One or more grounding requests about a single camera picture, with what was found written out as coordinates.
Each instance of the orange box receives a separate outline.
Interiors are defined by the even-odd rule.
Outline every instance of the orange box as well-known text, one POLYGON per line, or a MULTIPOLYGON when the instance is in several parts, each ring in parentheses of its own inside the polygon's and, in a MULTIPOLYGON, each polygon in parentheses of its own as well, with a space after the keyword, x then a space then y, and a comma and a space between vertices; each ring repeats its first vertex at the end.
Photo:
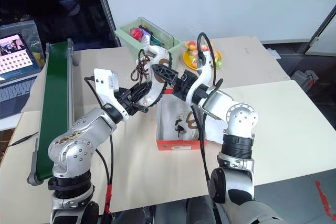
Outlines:
POLYGON ((157 123, 157 131, 156 131, 156 144, 158 145, 158 149, 160 151, 181 151, 181 150, 197 150, 199 149, 199 140, 181 140, 175 138, 162 139, 163 130, 171 131, 169 135, 177 136, 177 132, 174 132, 175 129, 169 125, 162 125, 162 121, 166 118, 165 116, 170 116, 171 118, 176 117, 176 114, 167 114, 167 108, 177 108, 177 107, 185 107, 188 108, 188 105, 181 101, 179 98, 172 95, 173 90, 167 89, 165 90, 163 97, 160 102, 156 105, 156 123, 157 123))

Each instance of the small toy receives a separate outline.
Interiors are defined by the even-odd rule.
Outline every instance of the small toy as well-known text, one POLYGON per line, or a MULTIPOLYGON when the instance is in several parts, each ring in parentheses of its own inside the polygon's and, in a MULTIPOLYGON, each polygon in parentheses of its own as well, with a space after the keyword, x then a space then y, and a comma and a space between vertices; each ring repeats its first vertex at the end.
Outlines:
POLYGON ((142 31, 137 27, 133 27, 130 29, 130 35, 137 41, 140 41, 142 38, 142 31))
MULTIPOLYGON (((197 45, 195 41, 186 41, 185 42, 186 52, 183 54, 184 63, 194 69, 197 70, 197 60, 198 60, 198 52, 197 45)), ((216 67, 222 67, 222 55, 215 49, 215 45, 211 43, 211 47, 214 51, 214 56, 216 60, 216 67)), ((207 44, 201 44, 201 51, 205 52, 210 50, 207 44)))

